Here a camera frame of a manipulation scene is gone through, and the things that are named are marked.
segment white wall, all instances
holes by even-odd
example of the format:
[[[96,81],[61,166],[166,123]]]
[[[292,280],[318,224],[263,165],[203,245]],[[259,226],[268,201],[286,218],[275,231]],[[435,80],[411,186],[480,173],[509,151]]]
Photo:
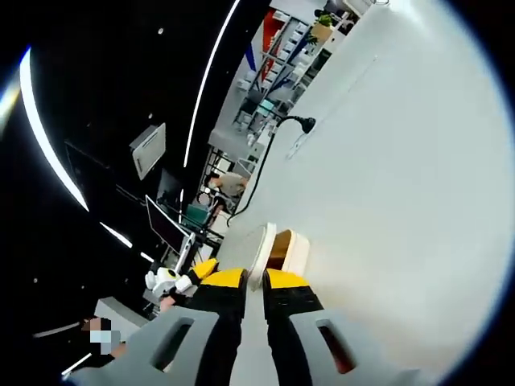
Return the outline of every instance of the white wall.
[[[313,12],[316,9],[322,9],[326,2],[326,0],[272,0],[270,6],[311,24],[315,21]]]
[[[361,16],[365,14],[372,5],[372,0],[333,0],[339,4],[347,5],[351,10],[357,11]]]
[[[250,267],[231,250],[258,224],[293,228],[327,308],[391,361],[449,372],[496,306],[515,232],[513,128],[491,71],[442,3],[372,6],[291,112],[318,121],[291,160],[300,129],[279,130],[221,266]]]

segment potted plant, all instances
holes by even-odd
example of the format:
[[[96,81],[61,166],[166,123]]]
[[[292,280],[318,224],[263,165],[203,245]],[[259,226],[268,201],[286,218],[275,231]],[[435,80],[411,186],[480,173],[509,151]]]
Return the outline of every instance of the potted plant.
[[[331,24],[332,19],[330,15],[320,15],[313,28],[311,28],[311,35],[317,38],[317,42],[324,43],[332,34]]]

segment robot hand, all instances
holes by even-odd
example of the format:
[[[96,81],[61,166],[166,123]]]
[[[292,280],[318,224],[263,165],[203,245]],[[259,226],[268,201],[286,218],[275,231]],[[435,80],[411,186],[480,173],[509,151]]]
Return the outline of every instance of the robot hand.
[[[103,368],[83,368],[69,379],[84,386],[230,385],[241,343],[248,273],[213,272],[215,268],[214,259],[206,261],[176,281],[177,292],[193,285],[198,290],[183,306],[171,307],[131,335],[122,357]],[[148,277],[150,284],[160,278]],[[360,326],[339,311],[325,310],[302,277],[267,269],[262,282],[268,325],[263,339],[281,386],[432,384],[418,369],[389,363]]]
[[[160,298],[175,287],[177,279],[177,273],[173,269],[162,267],[156,273],[148,271],[145,275],[145,284],[155,297]]]

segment led light strip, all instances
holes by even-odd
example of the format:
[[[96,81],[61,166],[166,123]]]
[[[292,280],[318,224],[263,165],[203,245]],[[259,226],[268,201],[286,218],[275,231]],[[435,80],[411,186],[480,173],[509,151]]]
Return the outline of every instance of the led light strip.
[[[132,248],[132,243],[129,240],[127,240],[127,238],[125,236],[123,236],[120,233],[116,232],[114,229],[108,227],[107,225],[105,225],[102,222],[100,222],[100,225],[102,227],[104,227],[105,229],[107,229],[109,231],[109,233],[111,233],[113,236],[115,236],[117,239],[119,239],[124,245],[126,245],[129,248]]]
[[[30,48],[23,57],[22,63],[19,65],[19,82],[20,88],[22,89],[23,105],[25,106],[27,117],[31,123],[32,132],[35,135],[35,139],[38,142],[39,147],[43,151],[43,154],[48,163],[50,163],[51,168],[57,174],[57,177],[59,177],[61,182],[66,186],[70,193],[72,193],[73,197],[75,197],[79,204],[82,205],[86,211],[89,211],[88,205],[86,205],[84,197],[82,197],[79,188],[75,185],[75,183],[73,183],[72,179],[63,168],[63,165],[61,165],[61,162],[59,162],[56,152],[52,149],[50,141],[48,141],[48,137],[43,128],[43,124],[41,123],[41,119],[39,119],[38,110],[35,107],[34,93],[32,91]]]
[[[53,329],[47,330],[47,331],[37,332],[37,333],[33,334],[32,336],[34,338],[42,338],[44,336],[54,335],[54,334],[57,334],[58,332],[69,330],[69,329],[71,329],[73,327],[77,327],[79,325],[80,325],[79,322],[75,322],[72,324],[68,324],[67,326],[64,326],[64,327],[58,327],[58,328],[53,328]]]
[[[154,262],[154,259],[153,259],[152,257],[148,256],[148,255],[147,255],[146,253],[144,253],[144,252],[141,252],[141,253],[139,254],[139,256],[141,256],[141,257],[143,257],[144,259],[148,260],[150,263],[153,263],[153,262]]]
[[[224,35],[225,28],[227,28],[227,26],[229,24],[229,20],[232,18],[233,13],[236,10],[236,7],[238,6],[239,2],[240,2],[240,0],[236,0],[234,2],[229,13],[227,14],[227,18],[225,18],[224,24],[222,25],[222,28],[220,29],[220,32],[218,33],[218,37],[216,38],[215,45],[212,48],[211,55],[209,56],[208,65],[206,66],[204,76],[202,77],[202,82],[200,82],[199,95],[196,96],[195,108],[193,109],[193,117],[192,117],[192,124],[190,125],[190,133],[187,136],[186,154],[184,155],[183,167],[186,167],[186,165],[187,165],[187,156],[190,153],[190,145],[192,143],[193,128],[195,127],[196,114],[199,110],[200,99],[202,98],[202,92],[204,92],[204,86],[206,85],[206,80],[208,79],[209,68],[211,68],[211,64],[212,64],[213,60],[215,59],[216,50],[218,49],[218,46],[220,45],[220,41],[222,40],[222,36]]]
[[[184,198],[184,189],[180,190],[180,208],[179,208],[179,224],[183,222],[183,198]]]
[[[72,370],[74,368],[76,368],[77,366],[79,366],[81,363],[83,363],[87,358],[89,358],[91,356],[91,352],[89,354],[87,354],[84,358],[82,359],[79,359],[77,362],[75,362],[72,366],[70,366],[69,368],[67,368],[66,370],[64,370],[63,372],[61,372],[61,375],[62,376],[67,376],[70,372],[72,372]]]

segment ceiling light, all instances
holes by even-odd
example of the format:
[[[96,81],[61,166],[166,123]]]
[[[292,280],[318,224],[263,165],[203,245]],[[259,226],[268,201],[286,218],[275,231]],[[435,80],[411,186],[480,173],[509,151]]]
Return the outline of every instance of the ceiling light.
[[[109,233],[111,233],[113,236],[115,236],[117,239],[119,239],[124,245],[126,245],[129,248],[132,248],[132,243],[130,241],[128,241],[125,236],[123,236],[120,233],[116,232],[114,229],[108,227],[104,223],[100,223],[100,224],[101,224],[102,227],[107,229],[109,231]]]
[[[222,28],[220,29],[220,32],[218,33],[218,37],[216,38],[215,45],[212,48],[211,55],[209,56],[208,65],[206,66],[204,76],[202,77],[202,81],[200,82],[199,95],[196,96],[195,108],[193,109],[192,123],[190,124],[190,133],[187,136],[186,153],[184,155],[183,167],[186,167],[186,165],[187,165],[187,156],[190,153],[190,145],[192,143],[192,135],[193,135],[193,128],[195,127],[196,114],[199,110],[200,99],[202,98],[202,92],[204,91],[204,86],[206,85],[206,80],[208,79],[209,68],[211,67],[212,62],[215,59],[216,50],[218,49],[218,45],[220,44],[220,41],[222,40],[222,36],[224,35],[225,28],[227,28],[227,25],[229,24],[229,20],[233,16],[233,13],[236,10],[236,7],[238,6],[239,2],[240,2],[240,0],[236,0],[234,2],[229,13],[227,14],[227,18],[225,18],[224,24],[222,25]]]
[[[48,141],[47,134],[43,128],[43,124],[41,123],[41,119],[39,119],[38,110],[35,107],[34,93],[32,92],[30,48],[25,53],[22,63],[19,65],[19,81],[20,88],[22,89],[23,105],[25,106],[25,111],[31,124],[32,132],[35,135],[35,139],[38,142],[39,147],[64,186],[70,193],[72,193],[73,197],[75,197],[79,204],[82,205],[86,211],[89,211],[88,205],[86,205],[79,188],[73,183],[68,173],[66,173],[66,170],[57,158],[56,152],[52,149],[52,146]]]
[[[144,253],[144,252],[141,252],[141,253],[139,254],[139,256],[143,257],[144,259],[147,259],[150,263],[153,263],[153,262],[154,262],[154,259],[153,259],[152,257],[148,256],[148,255],[147,255],[146,253]]]
[[[69,329],[71,329],[73,327],[77,327],[79,325],[80,325],[79,322],[75,322],[72,324],[68,324],[67,326],[64,326],[64,327],[52,328],[51,330],[37,332],[37,333],[33,334],[32,336],[34,338],[42,338],[44,336],[54,335],[54,334],[57,334],[58,332],[69,330]]]
[[[9,121],[10,112],[14,108],[19,94],[19,77],[16,75],[10,80],[5,91],[0,96],[0,137]]]

